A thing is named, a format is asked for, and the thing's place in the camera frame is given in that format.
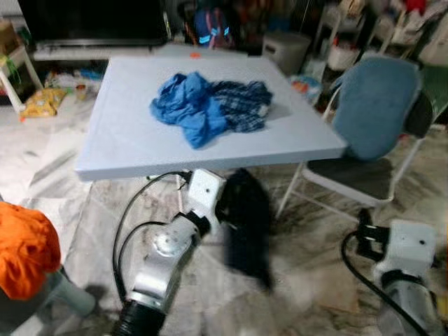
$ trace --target marble floor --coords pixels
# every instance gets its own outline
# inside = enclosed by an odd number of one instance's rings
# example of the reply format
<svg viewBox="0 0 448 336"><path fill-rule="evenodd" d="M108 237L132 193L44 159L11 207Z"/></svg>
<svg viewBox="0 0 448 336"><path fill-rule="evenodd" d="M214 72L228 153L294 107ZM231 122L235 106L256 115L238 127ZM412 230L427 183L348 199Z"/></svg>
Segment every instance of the marble floor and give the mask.
<svg viewBox="0 0 448 336"><path fill-rule="evenodd" d="M41 210L59 234L62 261L70 279L98 299L98 310L80 319L61 306L45 323L36 316L14 335L107 335L120 311L113 284L111 251L118 220L145 178L83 183L74 162L83 144L94 99L68 96L56 118L20 122L0 108L0 194L7 202ZM409 149L403 139L390 155L397 162ZM446 257L448 134L431 131L377 224L407 218L433 225ZM255 167L251 172L278 202L294 165ZM314 185L323 202L352 214L357 203ZM137 223L168 221L177 210L175 184L161 183L136 202L123 234ZM200 248L185 270L162 335L380 335L375 326L379 300L349 273L340 259L340 243L355 228L338 215L292 199L270 237L269 257L275 281L266 293L256 281L235 273ZM129 285L140 265L153 228L136 236L125 256ZM365 274L372 262L353 261ZM431 288L446 293L446 270L431 273Z"/></svg>

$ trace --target plaid shirt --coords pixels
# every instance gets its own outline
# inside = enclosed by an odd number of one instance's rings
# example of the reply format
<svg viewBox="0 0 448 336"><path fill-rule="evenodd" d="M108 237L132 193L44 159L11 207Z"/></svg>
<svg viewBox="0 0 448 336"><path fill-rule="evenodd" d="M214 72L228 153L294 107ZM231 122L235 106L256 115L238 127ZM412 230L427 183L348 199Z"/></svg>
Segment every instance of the plaid shirt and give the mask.
<svg viewBox="0 0 448 336"><path fill-rule="evenodd" d="M260 109L271 104L272 93L263 82L250 82L248 85L231 81L213 82L210 90L234 132L253 132L265 126Z"/></svg>

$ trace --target backpack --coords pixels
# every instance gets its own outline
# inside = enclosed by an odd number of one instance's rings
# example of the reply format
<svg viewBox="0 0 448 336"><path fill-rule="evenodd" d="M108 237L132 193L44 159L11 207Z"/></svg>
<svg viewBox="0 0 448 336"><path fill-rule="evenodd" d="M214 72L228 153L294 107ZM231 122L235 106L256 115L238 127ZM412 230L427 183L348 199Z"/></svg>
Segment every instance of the backpack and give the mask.
<svg viewBox="0 0 448 336"><path fill-rule="evenodd" d="M227 20L218 7L197 11L195 29L201 46L210 49L234 46Z"/></svg>

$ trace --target orange cloth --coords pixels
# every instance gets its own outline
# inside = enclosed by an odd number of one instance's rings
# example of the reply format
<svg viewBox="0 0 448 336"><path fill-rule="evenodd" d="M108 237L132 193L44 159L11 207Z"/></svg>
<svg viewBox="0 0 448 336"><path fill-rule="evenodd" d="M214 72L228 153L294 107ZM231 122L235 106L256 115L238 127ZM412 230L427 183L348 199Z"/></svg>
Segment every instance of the orange cloth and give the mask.
<svg viewBox="0 0 448 336"><path fill-rule="evenodd" d="M0 287L10 299L39 292L46 272L60 268L57 233L40 211L0 202Z"/></svg>

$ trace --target light blue table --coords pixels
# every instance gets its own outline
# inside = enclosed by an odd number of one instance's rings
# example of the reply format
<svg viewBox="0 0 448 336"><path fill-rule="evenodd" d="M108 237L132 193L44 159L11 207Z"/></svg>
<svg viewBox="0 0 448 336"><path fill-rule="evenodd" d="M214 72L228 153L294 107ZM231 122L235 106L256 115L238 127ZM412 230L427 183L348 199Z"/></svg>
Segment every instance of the light blue table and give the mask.
<svg viewBox="0 0 448 336"><path fill-rule="evenodd" d="M192 71L210 81L264 81L274 93L265 128L227 132L192 149L180 127L162 124L148 108L166 80ZM117 57L109 62L76 171L83 180L97 180L232 169L338 158L345 146L267 59Z"/></svg>

